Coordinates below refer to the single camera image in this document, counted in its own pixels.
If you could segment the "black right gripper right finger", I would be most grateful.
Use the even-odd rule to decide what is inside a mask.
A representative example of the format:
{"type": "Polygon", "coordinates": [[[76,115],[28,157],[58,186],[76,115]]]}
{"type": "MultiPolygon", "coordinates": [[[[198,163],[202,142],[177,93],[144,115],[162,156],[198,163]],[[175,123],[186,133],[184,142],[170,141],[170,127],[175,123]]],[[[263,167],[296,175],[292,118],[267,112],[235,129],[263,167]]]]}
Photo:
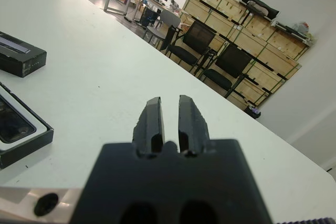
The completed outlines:
{"type": "Polygon", "coordinates": [[[209,132],[205,119],[193,99],[186,95],[179,98],[178,139],[180,152],[204,152],[209,132]]]}

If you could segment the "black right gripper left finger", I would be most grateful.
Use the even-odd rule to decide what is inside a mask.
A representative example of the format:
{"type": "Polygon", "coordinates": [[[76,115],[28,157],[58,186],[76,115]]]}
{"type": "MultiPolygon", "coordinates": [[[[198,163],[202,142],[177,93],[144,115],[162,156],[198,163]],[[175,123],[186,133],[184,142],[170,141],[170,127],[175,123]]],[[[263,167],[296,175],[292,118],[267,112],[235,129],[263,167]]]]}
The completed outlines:
{"type": "Polygon", "coordinates": [[[147,101],[133,129],[132,142],[139,156],[153,156],[162,151],[165,138],[160,97],[147,101]]]}

